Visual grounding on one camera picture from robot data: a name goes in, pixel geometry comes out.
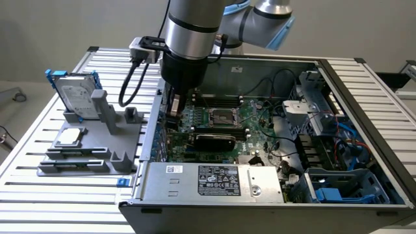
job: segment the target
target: black cable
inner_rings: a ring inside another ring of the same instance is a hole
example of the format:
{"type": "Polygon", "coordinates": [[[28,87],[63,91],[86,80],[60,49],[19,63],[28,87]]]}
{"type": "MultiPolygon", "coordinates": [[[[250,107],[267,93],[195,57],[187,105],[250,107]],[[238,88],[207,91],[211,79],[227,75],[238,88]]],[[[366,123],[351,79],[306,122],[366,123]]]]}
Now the black cable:
{"type": "Polygon", "coordinates": [[[226,50],[227,42],[228,42],[228,35],[223,34],[223,36],[222,36],[220,54],[219,54],[219,56],[216,57],[216,59],[214,61],[208,61],[208,64],[216,63],[220,60],[220,58],[223,57],[223,53],[224,53],[224,50],[226,50]]]}
{"type": "Polygon", "coordinates": [[[250,95],[251,92],[255,91],[255,89],[258,89],[258,87],[262,85],[263,81],[266,81],[266,80],[268,80],[270,82],[272,82],[272,80],[271,80],[270,78],[263,78],[263,79],[259,81],[259,83],[256,84],[256,86],[255,86],[248,92],[246,92],[246,93],[243,94],[243,96],[250,95]]]}
{"type": "MultiPolygon", "coordinates": [[[[167,10],[164,12],[163,23],[162,23],[160,30],[159,30],[159,33],[158,33],[158,37],[160,37],[160,35],[162,35],[163,27],[164,27],[164,24],[166,24],[166,21],[167,21],[170,5],[171,5],[171,0],[168,1],[167,10]]],[[[124,82],[123,82],[123,85],[122,85],[122,89],[120,89],[120,94],[119,94],[119,105],[122,107],[126,107],[127,105],[130,105],[130,103],[135,99],[136,94],[139,92],[139,89],[142,87],[142,83],[143,83],[143,80],[144,80],[144,75],[146,75],[146,73],[148,71],[148,68],[150,68],[150,64],[148,63],[144,66],[144,69],[143,69],[143,72],[142,72],[142,76],[140,76],[140,80],[139,80],[135,92],[132,93],[132,95],[131,95],[130,99],[127,100],[127,102],[123,102],[126,89],[127,89],[127,87],[130,85],[132,74],[135,73],[135,70],[140,66],[142,62],[143,62],[143,59],[132,59],[132,63],[131,63],[131,67],[130,67],[130,73],[126,76],[126,79],[124,79],[124,82]]]]}
{"type": "Polygon", "coordinates": [[[159,30],[159,33],[158,33],[158,37],[159,37],[159,38],[160,38],[160,35],[162,35],[164,23],[167,22],[167,16],[168,16],[168,12],[170,12],[170,6],[171,6],[171,0],[168,0],[167,10],[166,10],[166,12],[164,12],[164,17],[163,17],[163,23],[162,23],[160,30],[159,30]]]}
{"type": "Polygon", "coordinates": [[[220,58],[223,57],[223,52],[224,51],[222,50],[219,56],[215,59],[215,61],[210,61],[208,64],[216,63],[220,60],[220,58]]]}
{"type": "Polygon", "coordinates": [[[283,72],[283,71],[288,71],[288,72],[292,73],[292,77],[294,77],[294,86],[296,85],[296,75],[295,75],[294,71],[292,71],[291,69],[288,69],[288,68],[280,69],[280,70],[275,73],[275,76],[274,76],[274,79],[272,79],[272,89],[271,89],[272,95],[275,95],[275,80],[276,80],[276,76],[278,76],[279,73],[283,72]]]}
{"type": "Polygon", "coordinates": [[[270,135],[270,134],[267,134],[267,133],[264,132],[264,130],[263,130],[262,126],[260,126],[260,119],[262,119],[262,117],[263,117],[263,115],[264,115],[264,113],[266,113],[267,110],[268,110],[268,108],[266,108],[266,110],[262,112],[262,115],[260,115],[260,118],[259,118],[259,123],[258,123],[262,133],[263,133],[267,137],[271,137],[271,138],[275,138],[275,139],[284,139],[284,140],[291,141],[291,142],[295,144],[295,140],[292,140],[291,138],[280,137],[280,136],[272,136],[272,135],[270,135]]]}
{"type": "Polygon", "coordinates": [[[275,157],[287,157],[287,156],[291,156],[291,155],[294,155],[294,154],[298,154],[298,152],[290,153],[290,154],[287,154],[287,155],[275,155],[272,152],[271,152],[271,154],[272,154],[272,156],[275,156],[275,157]]]}
{"type": "Polygon", "coordinates": [[[0,125],[0,128],[4,129],[6,131],[6,134],[8,134],[8,136],[14,139],[14,141],[18,143],[18,140],[15,139],[15,137],[11,135],[11,133],[8,132],[7,128],[4,128],[2,125],[0,125]]]}
{"type": "Polygon", "coordinates": [[[147,64],[146,67],[144,67],[144,69],[143,69],[140,81],[139,81],[139,83],[138,83],[135,92],[134,92],[132,95],[130,96],[130,99],[127,100],[127,102],[123,102],[123,98],[124,98],[124,94],[126,94],[126,89],[127,89],[127,87],[128,87],[128,85],[130,85],[130,81],[131,81],[132,74],[135,73],[136,67],[140,66],[142,61],[143,61],[143,59],[140,59],[139,61],[134,61],[134,62],[132,62],[131,67],[130,67],[130,73],[128,73],[128,75],[126,76],[126,79],[124,79],[124,82],[123,82],[123,85],[122,85],[120,94],[119,94],[119,105],[120,105],[122,107],[126,107],[127,105],[130,105],[131,101],[132,101],[132,100],[135,99],[135,97],[136,97],[136,94],[138,94],[139,89],[140,89],[140,86],[142,86],[144,74],[146,74],[146,71],[148,70],[150,64],[147,64]]]}

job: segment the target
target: wire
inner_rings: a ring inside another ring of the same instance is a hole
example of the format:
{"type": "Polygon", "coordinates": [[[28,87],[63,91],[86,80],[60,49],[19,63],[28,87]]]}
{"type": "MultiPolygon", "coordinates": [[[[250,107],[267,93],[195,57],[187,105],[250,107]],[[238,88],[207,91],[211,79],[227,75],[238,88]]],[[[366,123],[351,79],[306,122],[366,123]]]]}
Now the wire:
{"type": "Polygon", "coordinates": [[[8,132],[7,128],[4,128],[2,125],[0,125],[0,128],[4,129],[6,134],[8,134],[8,136],[14,139],[14,141],[15,141],[16,143],[19,143],[18,140],[15,139],[15,137],[14,137],[14,136],[11,135],[11,133],[8,132]]]}
{"type": "MultiPolygon", "coordinates": [[[[338,117],[338,115],[334,115],[334,116],[336,117],[336,122],[338,122],[338,133],[336,133],[336,136],[339,136],[339,117],[338,117]]],[[[338,162],[338,160],[339,160],[339,156],[338,156],[338,141],[335,141],[334,148],[335,148],[335,152],[334,152],[335,160],[338,162]]]]}
{"type": "Polygon", "coordinates": [[[223,53],[224,53],[224,50],[226,50],[227,42],[228,42],[228,35],[223,34],[223,36],[222,36],[220,54],[219,54],[219,56],[216,57],[216,59],[214,61],[208,61],[208,64],[216,63],[220,60],[220,58],[223,57],[223,53]]]}
{"type": "Polygon", "coordinates": [[[164,23],[167,22],[167,16],[168,16],[168,12],[170,12],[170,6],[171,6],[171,0],[168,0],[167,10],[166,10],[166,12],[164,12],[164,17],[163,17],[163,23],[162,23],[160,30],[159,30],[159,33],[158,33],[158,37],[159,37],[159,38],[160,38],[160,35],[162,35],[164,23]]]}
{"type": "Polygon", "coordinates": [[[291,156],[291,155],[294,155],[294,154],[298,154],[298,152],[290,153],[290,154],[287,154],[287,155],[275,155],[274,153],[271,153],[271,154],[272,154],[272,156],[275,156],[275,157],[287,157],[287,156],[291,156]]]}
{"type": "MultiPolygon", "coordinates": [[[[160,30],[159,30],[159,33],[158,33],[158,37],[160,38],[160,35],[162,35],[162,31],[163,31],[163,27],[164,27],[164,24],[166,24],[166,21],[167,21],[167,16],[168,16],[168,11],[170,11],[170,6],[171,6],[171,0],[168,1],[168,5],[167,5],[167,10],[164,12],[164,17],[163,17],[163,23],[162,23],[162,26],[160,26],[160,30]]],[[[132,77],[132,74],[135,73],[135,70],[136,68],[140,66],[143,62],[143,59],[134,59],[132,60],[132,63],[131,63],[131,67],[130,67],[130,73],[128,75],[126,76],[126,79],[124,79],[124,82],[123,82],[123,85],[122,85],[122,89],[120,89],[120,94],[119,94],[119,105],[122,107],[126,107],[127,105],[131,104],[132,100],[135,99],[136,95],[138,95],[138,92],[139,92],[139,89],[142,87],[142,83],[143,83],[143,80],[144,80],[144,75],[148,71],[148,68],[150,68],[150,64],[147,63],[146,66],[144,66],[144,69],[143,69],[143,72],[142,72],[142,76],[140,76],[140,80],[139,80],[139,83],[138,83],[138,86],[136,86],[136,89],[135,89],[135,92],[132,93],[130,99],[123,102],[123,98],[124,98],[124,94],[126,94],[126,89],[130,85],[130,81],[131,81],[131,77],[132,77]]]]}
{"type": "Polygon", "coordinates": [[[364,143],[362,143],[362,142],[355,142],[358,145],[360,145],[360,146],[363,146],[367,150],[368,150],[368,153],[371,154],[371,149],[370,149],[370,147],[368,147],[368,145],[366,145],[364,143]]]}
{"type": "Polygon", "coordinates": [[[295,75],[294,71],[292,71],[291,69],[287,69],[287,68],[280,69],[280,70],[275,73],[275,76],[274,76],[274,79],[272,79],[272,89],[271,89],[272,95],[275,95],[275,80],[276,80],[276,76],[278,76],[279,73],[283,72],[283,71],[291,72],[292,77],[294,77],[294,87],[295,87],[295,85],[296,85],[296,75],[295,75]]]}
{"type": "Polygon", "coordinates": [[[220,58],[223,57],[223,52],[224,52],[224,50],[220,50],[219,56],[216,57],[216,59],[214,61],[210,61],[208,64],[216,63],[220,60],[220,58]]]}
{"type": "Polygon", "coordinates": [[[248,92],[246,92],[246,93],[243,94],[243,96],[250,95],[250,94],[255,91],[255,89],[258,89],[258,87],[262,85],[262,83],[263,83],[266,80],[268,80],[268,81],[272,83],[272,80],[271,80],[270,78],[263,78],[263,79],[259,81],[259,83],[256,84],[256,86],[255,86],[248,92]]]}
{"type": "Polygon", "coordinates": [[[139,80],[139,83],[138,83],[138,86],[136,86],[136,89],[130,97],[130,99],[123,102],[123,98],[124,98],[124,94],[126,94],[126,89],[130,85],[130,81],[131,81],[131,77],[132,77],[132,74],[135,73],[135,70],[136,70],[136,67],[140,66],[140,63],[143,62],[143,59],[140,59],[139,61],[134,61],[132,64],[131,64],[131,68],[130,68],[130,73],[128,75],[126,76],[126,79],[123,81],[123,85],[122,85],[122,89],[120,89],[120,94],[119,94],[119,105],[122,107],[126,107],[127,105],[130,105],[131,101],[135,99],[136,97],[136,94],[139,92],[139,89],[140,89],[140,86],[142,86],[142,82],[143,82],[143,79],[144,79],[144,74],[148,70],[148,67],[150,67],[150,64],[146,64],[144,66],[144,69],[143,69],[143,73],[142,73],[142,76],[140,76],[140,80],[139,80]]]}
{"type": "Polygon", "coordinates": [[[259,122],[258,122],[258,126],[259,126],[259,128],[260,128],[262,133],[263,133],[267,137],[271,137],[271,138],[275,138],[275,139],[284,139],[284,140],[288,140],[288,141],[291,141],[292,143],[295,143],[295,140],[292,140],[291,138],[280,137],[280,136],[272,136],[272,135],[270,135],[270,134],[267,134],[267,133],[264,132],[264,130],[263,130],[262,126],[260,126],[260,119],[262,119],[262,117],[263,117],[263,115],[264,115],[264,113],[266,113],[267,110],[268,110],[268,108],[266,108],[264,111],[262,112],[262,115],[260,115],[260,118],[259,118],[259,122]]]}

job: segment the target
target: sticker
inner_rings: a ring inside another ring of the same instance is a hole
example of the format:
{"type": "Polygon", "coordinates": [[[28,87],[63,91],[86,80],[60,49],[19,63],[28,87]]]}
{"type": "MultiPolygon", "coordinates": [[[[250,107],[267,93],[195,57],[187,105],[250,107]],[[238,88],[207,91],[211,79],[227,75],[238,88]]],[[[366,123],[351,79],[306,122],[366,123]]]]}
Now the sticker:
{"type": "Polygon", "coordinates": [[[183,173],[183,166],[167,166],[167,173],[183,173]]]}
{"type": "Polygon", "coordinates": [[[202,196],[242,196],[238,167],[199,166],[198,179],[202,196]]]}
{"type": "Polygon", "coordinates": [[[80,86],[63,86],[62,90],[71,105],[68,108],[86,119],[99,118],[91,94],[87,89],[80,86]]]}
{"type": "Polygon", "coordinates": [[[243,72],[243,67],[232,67],[232,72],[242,73],[243,72]]]}

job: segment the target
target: blue clip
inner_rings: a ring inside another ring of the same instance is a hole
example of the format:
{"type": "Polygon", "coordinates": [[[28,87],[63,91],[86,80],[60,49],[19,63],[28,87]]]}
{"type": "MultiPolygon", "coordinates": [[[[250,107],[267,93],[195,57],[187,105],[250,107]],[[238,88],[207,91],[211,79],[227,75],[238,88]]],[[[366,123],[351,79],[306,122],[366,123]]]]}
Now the blue clip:
{"type": "Polygon", "coordinates": [[[52,73],[52,76],[64,77],[68,74],[67,71],[55,71],[52,73]]]}
{"type": "Polygon", "coordinates": [[[343,198],[336,188],[320,188],[315,191],[316,198],[322,203],[354,203],[354,204],[370,204],[375,201],[375,195],[366,195],[363,197],[347,197],[343,198]]]}
{"type": "Polygon", "coordinates": [[[354,135],[355,138],[358,137],[358,131],[352,130],[352,129],[351,129],[346,124],[343,124],[343,123],[338,123],[338,125],[339,125],[343,129],[348,130],[348,131],[352,133],[352,135],[354,135]]]}
{"type": "Polygon", "coordinates": [[[56,85],[55,85],[54,77],[52,77],[51,73],[52,73],[52,70],[51,70],[51,69],[46,70],[47,79],[48,79],[48,81],[50,81],[50,83],[51,83],[51,85],[52,85],[52,88],[56,89],[56,85]]]}
{"type": "Polygon", "coordinates": [[[130,185],[131,185],[131,179],[126,179],[126,178],[118,179],[118,184],[116,184],[118,188],[128,188],[130,185]]]}
{"type": "Polygon", "coordinates": [[[100,82],[100,77],[99,77],[99,73],[96,72],[96,70],[94,70],[91,72],[91,75],[94,76],[94,80],[96,82],[96,88],[98,89],[103,89],[103,86],[102,86],[102,82],[100,82]]]}

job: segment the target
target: gray parts tray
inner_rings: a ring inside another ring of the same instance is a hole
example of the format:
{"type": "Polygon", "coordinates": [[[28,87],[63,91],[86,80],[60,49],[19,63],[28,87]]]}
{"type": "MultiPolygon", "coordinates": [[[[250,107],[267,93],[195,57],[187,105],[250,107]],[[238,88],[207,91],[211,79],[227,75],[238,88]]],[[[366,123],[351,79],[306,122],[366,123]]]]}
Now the gray parts tray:
{"type": "Polygon", "coordinates": [[[39,164],[39,176],[131,174],[143,113],[128,108],[115,112],[114,117],[116,129],[112,134],[100,120],[66,121],[46,160],[39,164]]]}

